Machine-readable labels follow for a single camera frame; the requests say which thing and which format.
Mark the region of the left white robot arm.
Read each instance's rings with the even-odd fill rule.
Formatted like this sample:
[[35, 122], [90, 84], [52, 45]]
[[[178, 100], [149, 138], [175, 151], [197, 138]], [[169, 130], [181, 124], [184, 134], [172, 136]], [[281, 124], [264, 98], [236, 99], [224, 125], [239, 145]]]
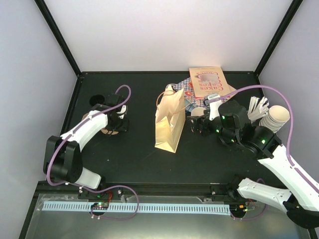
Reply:
[[87, 187], [96, 199], [103, 198], [107, 186], [102, 183], [102, 176], [83, 166], [82, 150], [98, 132], [115, 135], [128, 130], [125, 102], [123, 96], [110, 94], [102, 103], [96, 103], [71, 130], [51, 136], [46, 143], [43, 164], [47, 178]]

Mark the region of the kraft paper bag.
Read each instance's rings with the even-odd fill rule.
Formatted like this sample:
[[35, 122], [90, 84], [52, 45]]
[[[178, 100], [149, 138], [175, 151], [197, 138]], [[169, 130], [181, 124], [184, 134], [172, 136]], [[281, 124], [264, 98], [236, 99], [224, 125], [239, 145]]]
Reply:
[[155, 147], [176, 153], [185, 123], [184, 89], [168, 86], [156, 102]]

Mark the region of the brown pulp cup carrier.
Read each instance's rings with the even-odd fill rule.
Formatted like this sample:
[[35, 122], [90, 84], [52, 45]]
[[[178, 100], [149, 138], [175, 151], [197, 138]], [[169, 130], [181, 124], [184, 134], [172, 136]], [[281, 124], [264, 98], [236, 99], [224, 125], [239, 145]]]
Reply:
[[[82, 120], [84, 120], [87, 116], [88, 113], [82, 117]], [[118, 131], [107, 130], [106, 128], [101, 129], [101, 132], [105, 135], [117, 135], [119, 133]]]

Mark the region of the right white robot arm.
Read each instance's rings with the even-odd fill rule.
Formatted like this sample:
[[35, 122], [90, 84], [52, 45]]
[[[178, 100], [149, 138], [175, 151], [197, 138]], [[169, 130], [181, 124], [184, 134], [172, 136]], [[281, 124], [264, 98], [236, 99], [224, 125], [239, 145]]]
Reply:
[[287, 157], [287, 149], [270, 129], [253, 126], [246, 109], [236, 101], [227, 101], [201, 116], [188, 116], [193, 133], [215, 133], [225, 146], [242, 152], [268, 168], [285, 185], [285, 189], [260, 184], [247, 177], [236, 176], [227, 187], [233, 201], [252, 199], [284, 212], [305, 229], [319, 226], [319, 187], [295, 160]]

